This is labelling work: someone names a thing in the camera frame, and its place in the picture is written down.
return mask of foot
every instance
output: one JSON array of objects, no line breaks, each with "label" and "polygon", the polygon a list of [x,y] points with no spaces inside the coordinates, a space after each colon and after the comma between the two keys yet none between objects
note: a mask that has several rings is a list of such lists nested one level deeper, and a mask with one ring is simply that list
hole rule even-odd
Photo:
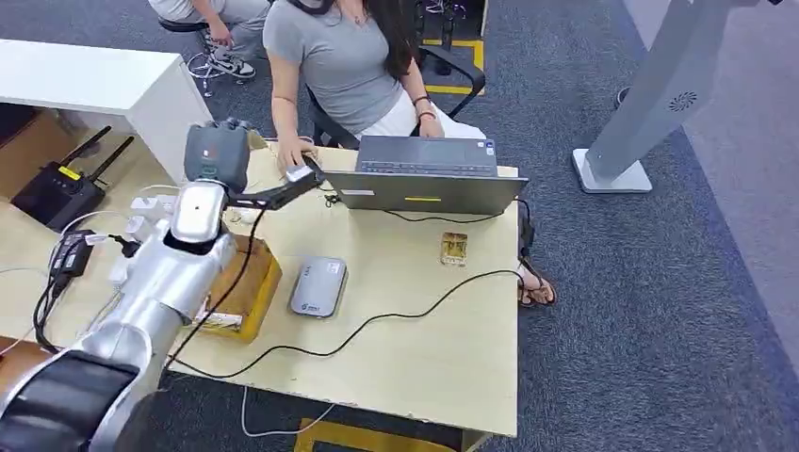
[{"label": "foot", "polygon": [[214,56],[214,54],[211,54],[211,57],[208,59],[208,64],[210,64],[214,69],[231,74],[233,77],[255,77],[255,68],[234,56],[220,58]]},{"label": "foot", "polygon": [[555,302],[555,288],[549,281],[541,278],[526,266],[519,266],[522,270],[524,286],[519,286],[519,302],[522,306],[536,304],[552,304]]}]

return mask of white desk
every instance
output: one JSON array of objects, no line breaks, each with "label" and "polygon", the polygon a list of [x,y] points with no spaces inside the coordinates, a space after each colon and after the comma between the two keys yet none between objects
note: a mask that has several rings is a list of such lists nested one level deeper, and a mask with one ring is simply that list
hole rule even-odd
[{"label": "white desk", "polygon": [[0,102],[123,117],[184,180],[188,127],[211,114],[180,55],[23,40],[0,40],[0,55]]}]

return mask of small gold card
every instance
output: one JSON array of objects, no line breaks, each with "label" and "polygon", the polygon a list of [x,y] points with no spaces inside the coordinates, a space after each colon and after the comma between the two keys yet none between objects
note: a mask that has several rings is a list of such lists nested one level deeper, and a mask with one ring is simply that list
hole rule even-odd
[{"label": "small gold card", "polygon": [[441,263],[445,266],[466,266],[466,241],[466,234],[444,233]]}]

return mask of bracelet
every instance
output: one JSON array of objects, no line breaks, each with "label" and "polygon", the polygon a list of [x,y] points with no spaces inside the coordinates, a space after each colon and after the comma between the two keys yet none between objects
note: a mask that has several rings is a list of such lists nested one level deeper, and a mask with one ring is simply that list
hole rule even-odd
[{"label": "bracelet", "polygon": [[430,96],[424,95],[424,96],[422,96],[422,97],[419,97],[419,98],[417,98],[417,99],[414,101],[414,107],[416,107],[416,104],[418,104],[418,103],[419,103],[419,101],[425,101],[425,100],[426,100],[427,102],[429,102],[429,103],[431,103],[431,104],[432,104],[432,101],[430,100]]}]

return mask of white shorts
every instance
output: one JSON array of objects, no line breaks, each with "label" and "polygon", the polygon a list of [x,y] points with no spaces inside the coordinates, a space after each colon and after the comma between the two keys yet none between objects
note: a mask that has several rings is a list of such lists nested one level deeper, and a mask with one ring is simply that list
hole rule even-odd
[{"label": "white shorts", "polygon": [[[454,121],[447,116],[447,113],[433,104],[435,115],[441,121],[446,138],[476,138],[485,139],[485,134],[477,127]],[[379,121],[369,126],[366,130],[356,135],[361,139],[364,135],[377,135],[382,137],[408,137],[416,129],[418,118],[414,102],[406,90],[402,90],[402,95],[397,103]]]}]

